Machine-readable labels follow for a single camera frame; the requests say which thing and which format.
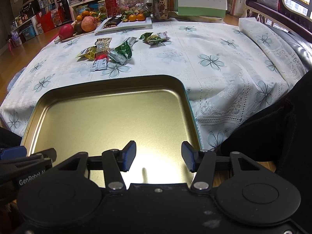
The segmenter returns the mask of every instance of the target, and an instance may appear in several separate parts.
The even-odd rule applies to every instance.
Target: sofa
[[[270,19],[273,23],[277,23],[279,26],[293,31],[300,35],[302,38],[312,43],[312,20],[305,15],[291,10],[285,4],[284,0],[279,0],[278,11],[275,11],[265,5],[257,2],[257,0],[246,0],[246,8],[243,17],[247,17],[247,11],[249,10],[249,16],[265,17]]]

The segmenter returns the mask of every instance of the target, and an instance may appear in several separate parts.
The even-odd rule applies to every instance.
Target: orange
[[[138,20],[138,21],[145,21],[144,15],[143,15],[143,14],[138,14],[138,15],[137,15],[137,20]]]
[[[82,20],[83,20],[82,15],[78,15],[78,16],[76,17],[76,20],[77,20],[77,21],[82,21]]]
[[[135,14],[130,15],[130,16],[129,16],[129,21],[130,21],[130,22],[136,21],[136,15],[135,15]]]
[[[89,13],[89,11],[83,11],[83,12],[81,13],[81,16],[82,16],[82,17],[88,17],[88,16],[90,16],[90,13]]]

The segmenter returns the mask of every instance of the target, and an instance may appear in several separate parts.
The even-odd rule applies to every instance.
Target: white floral tablecloth
[[[8,127],[23,136],[37,100],[53,88],[152,74],[180,79],[187,91],[203,148],[216,148],[248,117],[273,104],[304,74],[304,67],[285,41],[252,19],[240,26],[164,22],[152,30],[89,34],[48,44],[30,62],[0,107]],[[90,72],[92,62],[76,58],[99,37],[112,37],[110,47],[127,37],[167,31],[170,40],[149,46],[139,40],[126,65],[108,63]]]

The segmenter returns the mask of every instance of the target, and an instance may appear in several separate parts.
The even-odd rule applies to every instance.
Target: round black disc
[[[288,219],[300,205],[297,188],[272,173],[246,171],[221,183],[216,201],[229,217],[253,226],[269,226]]]
[[[18,194],[22,215],[44,227],[81,224],[101,201],[100,188],[71,171],[46,173],[23,186]]]

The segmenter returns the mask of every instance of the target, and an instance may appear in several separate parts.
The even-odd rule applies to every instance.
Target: fruit plate
[[[74,25],[75,25],[76,22],[77,22],[77,21],[74,21],[71,25],[74,27]],[[73,35],[72,37],[70,37],[70,38],[68,38],[68,39],[65,39],[65,40],[61,40],[60,37],[57,36],[57,37],[54,39],[54,43],[58,43],[58,42],[60,42],[60,41],[67,42],[67,41],[72,40],[72,39],[74,39],[74,38],[77,38],[77,37],[80,37],[80,36],[83,36],[83,35],[87,35],[87,34],[90,34],[90,33],[94,33],[94,32],[95,32],[95,31],[92,31],[92,32],[85,32],[85,33],[82,33],[82,34],[74,33],[74,35]]]
[[[120,30],[127,30],[127,29],[135,29],[135,28],[146,28],[146,29],[151,29],[152,28],[152,19],[150,17],[147,17],[145,21],[135,21],[135,22],[121,22],[118,24],[116,27],[111,27],[111,28],[105,28],[104,29],[104,24],[109,20],[106,19],[104,20],[100,26],[98,26],[95,30],[94,33],[101,33],[101,32],[110,32],[110,31],[120,31]]]

